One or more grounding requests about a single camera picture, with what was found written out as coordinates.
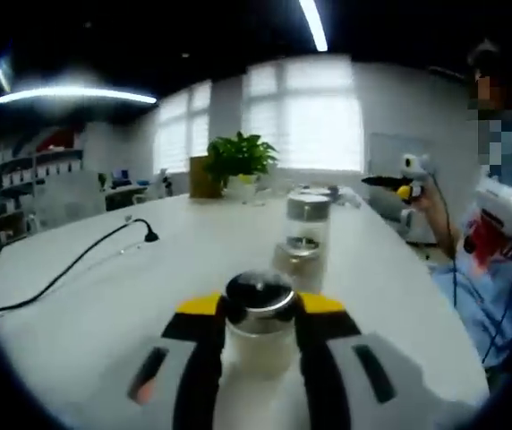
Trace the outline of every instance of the cable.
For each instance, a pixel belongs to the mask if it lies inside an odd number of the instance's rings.
[[[43,296],[45,293],[49,291],[51,287],[53,287],[57,281],[59,281],[67,272],[75,265],[77,264],[85,255],[87,255],[92,249],[97,247],[101,242],[104,240],[110,238],[115,233],[123,230],[124,228],[127,228],[131,226],[131,224],[134,224],[135,222],[142,222],[147,226],[147,234],[145,235],[145,242],[155,242],[158,240],[158,235],[153,231],[150,224],[142,219],[137,218],[133,219],[132,221],[127,222],[126,224],[123,224],[121,227],[114,229],[113,231],[107,233],[103,237],[101,237],[99,240],[97,240],[93,245],[91,245],[89,248],[87,248],[81,255],[79,255],[75,260],[73,260],[72,263],[70,263],[61,273],[59,273],[57,276],[55,276],[45,288],[43,288],[41,291],[39,291],[35,296],[30,297],[26,300],[23,300],[21,302],[15,303],[13,305],[7,305],[7,306],[0,306],[0,312],[2,311],[11,311],[13,309],[19,309],[20,307],[24,307],[27,305],[30,305],[31,303],[35,302],[37,299],[39,299],[41,296]]]
[[[500,317],[499,322],[497,323],[497,328],[495,329],[494,334],[491,337],[491,342],[489,342],[489,347],[487,348],[487,352],[485,352],[485,355],[482,357],[481,363],[484,365],[485,360],[489,356],[489,353],[491,352],[491,349],[493,345],[495,344],[495,339],[497,336],[499,336],[499,331],[501,326],[503,325],[503,321],[505,321],[505,317],[507,316],[507,311],[510,307],[510,301],[512,299],[512,280],[510,283],[510,288],[508,289],[508,295],[507,295],[507,302],[505,303],[505,308],[503,309],[503,315]]]
[[[445,197],[443,196],[443,192],[441,192],[441,188],[437,183],[437,178],[435,175],[431,174],[431,179],[435,184],[435,188],[439,192],[439,197],[443,203],[443,210],[445,211],[445,217],[447,218],[447,232],[449,234],[449,251],[453,254],[453,306],[457,308],[457,248],[455,247],[455,239],[453,238],[453,232],[451,231],[451,221],[449,220],[449,209],[447,207],[447,202],[445,201]]]

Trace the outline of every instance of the silver lid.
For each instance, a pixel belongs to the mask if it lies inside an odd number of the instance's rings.
[[[290,194],[287,216],[304,222],[325,221],[329,218],[330,199],[317,194]]]
[[[234,277],[226,286],[226,297],[234,314],[229,321],[250,334],[283,330],[290,319],[286,312],[296,300],[292,281],[274,271],[247,271]]]
[[[317,258],[320,256],[320,244],[308,237],[290,236],[279,246],[292,257]]]

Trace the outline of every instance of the window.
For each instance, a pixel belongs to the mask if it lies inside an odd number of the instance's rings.
[[[363,171],[363,121],[344,56],[260,64],[244,77],[243,129],[279,151],[281,168]]]
[[[154,172],[188,170],[188,158],[205,155],[209,144],[211,82],[202,82],[160,102]]]

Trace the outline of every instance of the potted plant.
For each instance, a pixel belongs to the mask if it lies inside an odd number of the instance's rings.
[[[277,162],[276,148],[257,134],[218,137],[209,143],[208,153],[205,170],[233,198],[245,199],[255,193],[258,175],[267,174]]]

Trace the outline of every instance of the ceiling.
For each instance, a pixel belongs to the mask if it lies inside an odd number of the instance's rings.
[[[485,35],[512,46],[509,7],[419,3],[316,0],[329,51],[356,61],[465,73],[466,53]],[[0,57],[8,59],[14,90],[70,78],[161,99],[194,82],[242,73],[246,65],[315,52],[297,0],[62,7],[51,4],[44,13],[16,3],[14,11],[0,13]],[[64,120],[10,105],[0,105],[0,130]],[[146,108],[129,102],[85,106],[67,118],[126,120]]]

